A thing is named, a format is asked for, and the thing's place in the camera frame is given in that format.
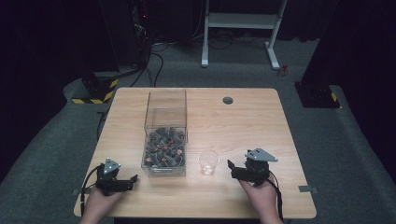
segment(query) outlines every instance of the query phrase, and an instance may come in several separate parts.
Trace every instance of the metal stand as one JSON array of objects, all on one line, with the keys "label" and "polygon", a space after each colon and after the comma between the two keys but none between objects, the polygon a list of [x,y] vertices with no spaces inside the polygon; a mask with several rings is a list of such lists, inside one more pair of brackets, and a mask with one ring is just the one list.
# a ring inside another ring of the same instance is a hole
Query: metal stand
[{"label": "metal stand", "polygon": [[288,0],[282,0],[280,9],[276,15],[259,15],[259,14],[234,14],[234,13],[209,13],[209,0],[206,0],[205,9],[205,34],[202,50],[202,67],[209,66],[208,59],[208,32],[209,27],[224,28],[248,28],[248,29],[268,29],[273,30],[271,40],[265,42],[265,48],[268,52],[273,69],[280,68],[274,52],[274,43],[276,35],[282,22],[283,12]]}]

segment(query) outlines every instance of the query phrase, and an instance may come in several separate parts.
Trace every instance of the transparent box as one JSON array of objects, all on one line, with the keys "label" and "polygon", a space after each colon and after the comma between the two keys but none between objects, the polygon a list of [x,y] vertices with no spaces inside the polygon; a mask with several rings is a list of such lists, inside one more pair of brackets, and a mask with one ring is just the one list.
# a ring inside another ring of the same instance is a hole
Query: transparent box
[{"label": "transparent box", "polygon": [[142,169],[148,176],[186,174],[186,91],[151,91]]}]

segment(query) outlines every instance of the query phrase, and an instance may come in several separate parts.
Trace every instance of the human hand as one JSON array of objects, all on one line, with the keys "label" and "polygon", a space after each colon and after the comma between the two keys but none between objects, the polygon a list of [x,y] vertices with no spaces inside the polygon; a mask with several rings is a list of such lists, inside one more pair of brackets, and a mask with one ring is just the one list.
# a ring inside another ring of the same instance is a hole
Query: human hand
[{"label": "human hand", "polygon": [[[269,179],[274,182],[274,177],[272,175],[270,175]],[[258,187],[253,187],[252,184],[247,181],[238,181],[245,190],[251,205],[259,214],[261,224],[283,223],[276,211],[276,190],[268,181],[264,181]]]},{"label": "human hand", "polygon": [[116,192],[110,196],[105,196],[99,189],[93,187],[85,205],[84,216],[80,224],[99,223],[116,202],[121,198],[123,192]]}]

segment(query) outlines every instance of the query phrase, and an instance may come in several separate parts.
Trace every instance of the cable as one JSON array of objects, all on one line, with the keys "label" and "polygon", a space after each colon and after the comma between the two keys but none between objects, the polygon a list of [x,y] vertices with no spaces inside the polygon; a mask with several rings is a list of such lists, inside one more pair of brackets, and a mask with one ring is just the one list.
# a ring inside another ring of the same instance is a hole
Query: cable
[{"label": "cable", "polygon": [[276,185],[274,184],[274,182],[272,182],[269,178],[267,179],[268,183],[270,183],[270,185],[272,185],[272,187],[274,187],[275,191],[276,191],[276,195],[277,195],[277,212],[279,213],[279,218],[280,220],[283,221],[283,211],[282,211],[282,193],[279,190],[279,183],[277,182],[276,176],[274,175],[274,173],[272,173],[271,171],[269,171],[270,174],[274,177],[275,181],[276,181]]},{"label": "cable", "polygon": [[207,44],[212,49],[227,49],[233,44],[233,36],[230,35],[230,34],[224,34],[224,35],[212,34],[212,35],[216,38],[217,41],[230,41],[227,46],[222,47],[222,48],[218,48],[218,47],[215,47],[215,46],[213,46],[211,44]]},{"label": "cable", "polygon": [[149,85],[150,85],[150,87],[153,87],[154,83],[152,82],[152,76],[151,76],[151,71],[149,70],[149,67],[146,67],[146,72],[148,72]]},{"label": "cable", "polygon": [[157,57],[159,57],[159,58],[161,59],[161,67],[160,67],[160,69],[158,69],[158,72],[157,72],[157,74],[155,75],[155,78],[154,78],[154,85],[153,85],[153,87],[157,87],[157,79],[158,79],[158,76],[159,76],[161,70],[163,69],[163,57],[161,57],[161,55],[156,54],[156,53],[151,53],[151,54],[152,54],[152,55],[155,55],[155,56],[157,56]]},{"label": "cable", "polygon": [[133,74],[138,73],[139,71],[140,71],[140,68],[136,68],[134,70],[131,70],[131,71],[128,71],[128,72],[125,72],[125,73],[122,73],[122,74],[119,74],[119,75],[116,75],[116,76],[113,76],[113,77],[103,78],[103,80],[109,80],[109,79],[111,79],[111,80],[114,79],[115,80],[115,79],[119,79],[119,78],[122,78],[122,77],[128,77],[128,76],[131,76]]},{"label": "cable", "polygon": [[134,80],[134,82],[131,84],[130,87],[132,87],[132,86],[137,82],[137,80],[140,78],[140,76],[142,76],[142,74],[143,74],[143,72],[144,72],[145,70],[146,70],[146,69],[142,69],[142,71],[140,71],[139,76],[137,76],[137,78]]},{"label": "cable", "polygon": [[89,185],[87,188],[85,188],[85,192],[87,192],[87,189],[90,189],[93,185],[95,185],[96,183],[93,183],[91,185]]},{"label": "cable", "polygon": [[87,190],[87,182],[90,179],[91,175],[93,172],[95,172],[97,169],[99,169],[100,166],[96,166],[93,168],[93,170],[90,171],[90,173],[85,177],[84,184],[82,185],[81,188],[81,195],[79,197],[79,203],[80,203],[80,210],[81,210],[81,216],[84,216],[84,209],[85,209],[85,190]]},{"label": "cable", "polygon": [[201,36],[203,36],[204,35],[204,33],[201,33],[200,35],[198,35],[198,36],[196,36],[196,37],[193,37],[192,39],[194,40],[194,39],[198,39],[199,37],[201,37]]},{"label": "cable", "polygon": [[152,50],[151,52],[161,52],[161,51],[164,51],[164,50],[166,50],[166,49],[169,48],[169,43],[168,43],[168,42],[155,43],[155,44],[153,44],[152,46],[160,46],[160,45],[165,45],[165,48],[163,48],[163,49],[157,49],[157,50]]},{"label": "cable", "polygon": [[202,12],[204,11],[204,0],[201,0],[201,14],[199,16],[199,20],[198,20],[198,25],[197,25],[197,29],[195,30],[194,34],[192,35],[192,38],[194,38],[194,36],[198,33],[199,27],[201,26],[201,20],[202,20]]},{"label": "cable", "polygon": [[108,108],[107,111],[105,112],[97,112],[96,114],[100,114],[100,119],[99,119],[99,123],[98,123],[98,127],[96,128],[96,141],[99,141],[99,131],[100,131],[100,125],[102,122],[106,121],[106,116],[108,111],[110,110],[110,107]]},{"label": "cable", "polygon": [[253,37],[253,39],[251,40],[239,40],[238,38],[234,38],[233,42],[237,44],[254,44],[254,43],[264,42],[265,40],[266,38],[256,38],[256,37]]}]

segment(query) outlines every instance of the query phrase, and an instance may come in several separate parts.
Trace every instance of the yellow black hazard tape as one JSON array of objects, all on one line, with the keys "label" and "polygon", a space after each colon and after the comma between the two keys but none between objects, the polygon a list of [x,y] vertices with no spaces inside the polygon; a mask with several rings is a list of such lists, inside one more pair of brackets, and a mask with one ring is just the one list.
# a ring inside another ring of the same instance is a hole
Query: yellow black hazard tape
[{"label": "yellow black hazard tape", "polygon": [[337,102],[337,96],[335,95],[334,92],[332,92],[332,100],[333,100],[334,102]]},{"label": "yellow black hazard tape", "polygon": [[105,104],[111,99],[111,96],[113,96],[118,81],[118,79],[111,81],[106,89],[102,90],[103,92],[101,92],[100,97],[92,97],[89,94],[84,96],[73,96],[72,102],[75,104]]}]

